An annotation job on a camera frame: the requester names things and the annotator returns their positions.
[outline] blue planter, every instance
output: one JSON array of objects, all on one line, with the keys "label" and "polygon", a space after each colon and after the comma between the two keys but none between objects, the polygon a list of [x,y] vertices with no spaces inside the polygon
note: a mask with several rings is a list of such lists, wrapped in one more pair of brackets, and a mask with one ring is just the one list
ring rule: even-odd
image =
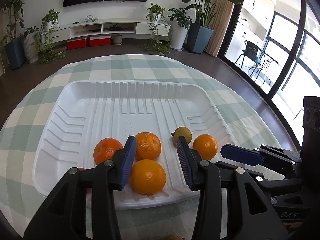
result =
[{"label": "blue planter", "polygon": [[25,62],[22,37],[19,36],[13,41],[10,41],[7,45],[4,46],[4,49],[12,70],[20,68]]},{"label": "blue planter", "polygon": [[213,30],[211,29],[192,23],[188,32],[187,45],[185,46],[186,50],[191,53],[201,54],[211,38],[212,33]]}]

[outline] checkered tablecloth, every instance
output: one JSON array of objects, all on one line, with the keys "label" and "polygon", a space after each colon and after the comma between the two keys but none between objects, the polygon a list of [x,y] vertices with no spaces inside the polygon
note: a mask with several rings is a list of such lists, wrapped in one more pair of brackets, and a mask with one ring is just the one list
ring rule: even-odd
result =
[{"label": "checkered tablecloth", "polygon": [[[196,84],[207,91],[241,147],[253,149],[262,143],[280,147],[263,120],[233,90],[173,59],[155,55],[115,55],[66,65],[20,102],[0,132],[0,209],[21,236],[44,200],[31,178],[41,133],[62,89],[76,80]],[[167,235],[190,239],[197,206],[198,198],[193,198],[155,208],[119,210],[122,239],[158,239]],[[88,236],[90,221],[87,219]]]}]

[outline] orange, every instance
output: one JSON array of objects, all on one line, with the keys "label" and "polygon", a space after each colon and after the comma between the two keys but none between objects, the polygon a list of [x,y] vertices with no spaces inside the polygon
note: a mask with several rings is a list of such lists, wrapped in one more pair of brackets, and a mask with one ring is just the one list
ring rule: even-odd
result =
[{"label": "orange", "polygon": [[94,148],[93,151],[93,159],[96,165],[99,165],[100,163],[110,160],[113,155],[115,154],[116,150],[122,149],[122,144],[112,138],[104,138]]},{"label": "orange", "polygon": [[163,189],[166,176],[162,166],[153,160],[141,160],[132,166],[130,183],[141,194],[152,195]]},{"label": "orange", "polygon": [[192,148],[197,150],[204,160],[211,160],[217,154],[218,143],[209,134],[199,135],[193,142]]},{"label": "orange", "polygon": [[159,138],[151,132],[141,132],[136,136],[137,151],[136,157],[140,160],[154,160],[161,153],[161,143]]}]

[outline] white plastic tray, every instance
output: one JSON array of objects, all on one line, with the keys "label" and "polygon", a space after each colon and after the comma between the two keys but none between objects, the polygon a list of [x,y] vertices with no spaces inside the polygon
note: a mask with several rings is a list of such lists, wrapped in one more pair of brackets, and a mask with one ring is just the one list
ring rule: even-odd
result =
[{"label": "white plastic tray", "polygon": [[103,138],[125,144],[129,135],[156,134],[162,145],[156,160],[164,168],[167,181],[155,195],[141,195],[130,185],[115,191],[116,208],[145,208],[174,203],[199,195],[185,184],[171,133],[186,126],[192,142],[200,134],[211,134],[218,142],[218,154],[211,160],[242,166],[222,158],[220,149],[237,145],[208,94],[199,86],[180,83],[76,81],[61,92],[36,152],[32,180],[38,192],[47,196],[71,167],[95,166],[93,150]]}]

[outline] dark wooden floor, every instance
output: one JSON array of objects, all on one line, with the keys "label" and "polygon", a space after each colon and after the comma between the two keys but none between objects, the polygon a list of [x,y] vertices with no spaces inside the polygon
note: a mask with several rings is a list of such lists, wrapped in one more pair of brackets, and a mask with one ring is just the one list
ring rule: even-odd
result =
[{"label": "dark wooden floor", "polygon": [[[3,126],[18,103],[20,103],[36,85],[64,65],[106,55],[145,54],[141,49],[144,42],[145,40],[126,39],[121,46],[109,45],[69,50],[67,51],[66,57],[58,62],[45,65],[38,65],[38,63],[25,64],[18,70],[7,70],[7,72],[0,77],[0,127]],[[276,136],[282,148],[295,150],[291,138],[264,100],[223,61],[207,53],[196,55],[185,50],[172,50],[169,57],[200,70],[233,89],[261,116]]]}]

